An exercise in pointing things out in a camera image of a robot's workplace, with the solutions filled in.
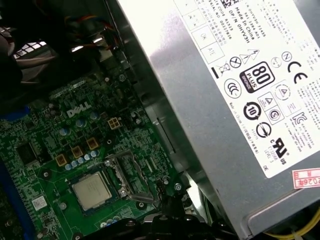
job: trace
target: white sticker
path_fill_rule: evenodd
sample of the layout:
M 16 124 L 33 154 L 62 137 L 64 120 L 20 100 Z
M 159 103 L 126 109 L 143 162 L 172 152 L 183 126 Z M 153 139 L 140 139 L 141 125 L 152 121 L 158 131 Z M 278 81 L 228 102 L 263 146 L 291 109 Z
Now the white sticker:
M 174 2 L 265 176 L 316 153 L 319 47 L 293 0 Z
M 308 189 L 320 187 L 320 168 L 292 171 L 294 189 Z
M 43 209 L 44 207 L 48 206 L 44 196 L 40 196 L 32 200 L 32 204 L 36 211 L 39 211 L 40 209 Z

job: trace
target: yellow wire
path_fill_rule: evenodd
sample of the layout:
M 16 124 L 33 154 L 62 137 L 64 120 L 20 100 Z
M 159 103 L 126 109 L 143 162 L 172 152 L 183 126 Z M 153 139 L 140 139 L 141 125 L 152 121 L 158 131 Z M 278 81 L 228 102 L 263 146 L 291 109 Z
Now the yellow wire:
M 313 218 L 310 220 L 310 222 L 307 223 L 303 228 L 301 228 L 299 231 L 296 232 L 296 235 L 303 236 L 307 234 L 311 229 L 313 229 L 317 223 L 320 221 L 320 208 L 316 211 Z M 294 240 L 295 236 L 293 234 L 288 235 L 277 235 L 277 234 L 271 234 L 271 233 L 265 233 L 273 238 L 279 239 L 279 240 Z

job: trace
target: blue slot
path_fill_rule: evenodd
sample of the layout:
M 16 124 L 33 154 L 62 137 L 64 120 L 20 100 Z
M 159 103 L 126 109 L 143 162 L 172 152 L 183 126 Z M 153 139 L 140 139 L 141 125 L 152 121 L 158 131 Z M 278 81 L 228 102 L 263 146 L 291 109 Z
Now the blue slot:
M 33 240 L 36 237 L 35 226 L 29 216 L 28 211 L 22 202 L 19 193 L 12 181 L 10 174 L 7 171 L 5 164 L 0 159 L 0 184 L 3 186 L 3 190 L 6 193 L 10 203 L 15 210 L 16 215 L 20 221 L 20 224 L 24 230 L 24 240 Z
M 0 119 L 5 119 L 9 122 L 22 119 L 24 116 L 30 113 L 30 108 L 28 106 L 23 106 L 15 112 L 8 113 L 6 115 L 0 115 Z

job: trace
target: green circuit board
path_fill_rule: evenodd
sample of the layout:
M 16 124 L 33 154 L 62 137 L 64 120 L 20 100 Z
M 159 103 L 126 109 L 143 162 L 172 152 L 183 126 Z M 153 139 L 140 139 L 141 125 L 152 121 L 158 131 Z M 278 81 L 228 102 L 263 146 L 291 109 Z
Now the green circuit board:
M 0 123 L 3 159 L 38 238 L 75 240 L 158 205 L 179 176 L 126 73 L 96 72 Z

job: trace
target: dell logo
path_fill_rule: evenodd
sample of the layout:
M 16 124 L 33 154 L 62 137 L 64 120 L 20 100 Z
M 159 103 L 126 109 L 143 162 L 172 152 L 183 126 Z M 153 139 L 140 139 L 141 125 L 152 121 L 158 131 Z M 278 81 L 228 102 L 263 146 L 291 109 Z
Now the dell logo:
M 87 109 L 92 108 L 92 106 L 85 102 L 84 105 L 80 104 L 79 106 L 76 106 L 74 109 L 70 109 L 68 111 L 66 111 L 66 114 L 68 114 L 69 118 L 72 118 L 73 116 L 75 116 L 76 114 L 79 114 Z
M 273 144 L 272 147 L 275 149 L 275 153 L 280 159 L 283 158 L 283 156 L 288 152 L 281 138 L 278 138 L 276 141 L 272 140 L 271 143 Z

